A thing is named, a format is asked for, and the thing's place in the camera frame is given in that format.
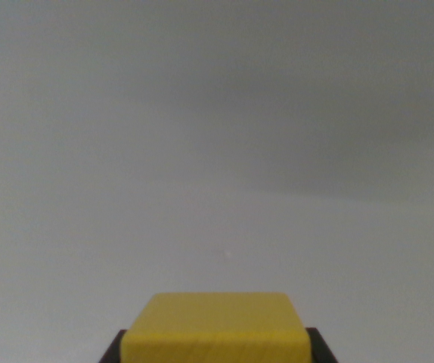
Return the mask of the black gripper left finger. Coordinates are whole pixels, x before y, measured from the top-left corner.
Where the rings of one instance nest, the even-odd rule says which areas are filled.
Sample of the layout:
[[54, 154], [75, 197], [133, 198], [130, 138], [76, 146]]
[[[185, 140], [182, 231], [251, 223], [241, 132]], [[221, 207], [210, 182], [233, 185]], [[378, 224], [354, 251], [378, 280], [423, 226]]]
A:
[[120, 343], [126, 330], [120, 330], [102, 355], [99, 363], [120, 363]]

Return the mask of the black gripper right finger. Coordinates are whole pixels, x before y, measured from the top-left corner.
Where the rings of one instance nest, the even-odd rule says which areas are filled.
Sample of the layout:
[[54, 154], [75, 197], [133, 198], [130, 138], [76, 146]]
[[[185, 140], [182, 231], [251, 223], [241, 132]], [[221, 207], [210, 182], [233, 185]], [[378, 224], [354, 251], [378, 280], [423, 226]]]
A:
[[335, 355], [316, 327], [307, 327], [312, 346], [312, 363], [338, 363]]

